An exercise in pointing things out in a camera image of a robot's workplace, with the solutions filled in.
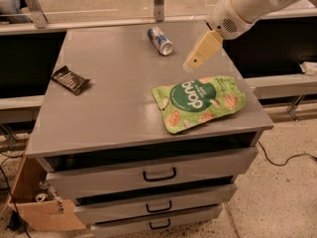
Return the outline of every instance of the can top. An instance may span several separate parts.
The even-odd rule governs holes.
[[[172,42],[164,42],[159,46],[159,52],[163,55],[163,56],[167,56],[172,52]]]

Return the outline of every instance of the snack bag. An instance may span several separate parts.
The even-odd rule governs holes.
[[[230,76],[197,80],[152,89],[166,129],[177,133],[212,119],[233,114],[246,105],[246,95]]]

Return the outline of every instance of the jeans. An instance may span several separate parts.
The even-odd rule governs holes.
[[[0,14],[10,23],[31,23],[30,19],[20,10],[20,0],[0,0]]]

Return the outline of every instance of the cabinet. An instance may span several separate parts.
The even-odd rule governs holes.
[[[66,64],[92,83],[79,96],[50,83],[26,151],[96,237],[217,218],[272,127],[224,51],[197,72],[182,69],[204,22],[158,25],[173,41],[171,56],[148,40],[152,25],[68,31],[55,69]],[[212,75],[235,77],[246,107],[169,134],[151,89]]]

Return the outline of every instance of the black handle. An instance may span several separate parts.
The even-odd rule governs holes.
[[[152,226],[152,223],[150,222],[150,227],[152,230],[162,229],[170,226],[170,219],[167,220],[167,224],[165,226]]]
[[[173,179],[173,178],[176,177],[176,175],[177,175],[176,168],[172,168],[172,175],[170,177],[166,177],[166,178],[147,178],[147,172],[143,172],[143,178],[144,178],[145,181],[148,181],[148,182]]]
[[[161,212],[161,211],[171,210],[171,208],[172,208],[171,201],[168,202],[168,208],[159,209],[159,210],[151,210],[149,205],[147,204],[147,212],[148,213],[158,213],[158,212]]]

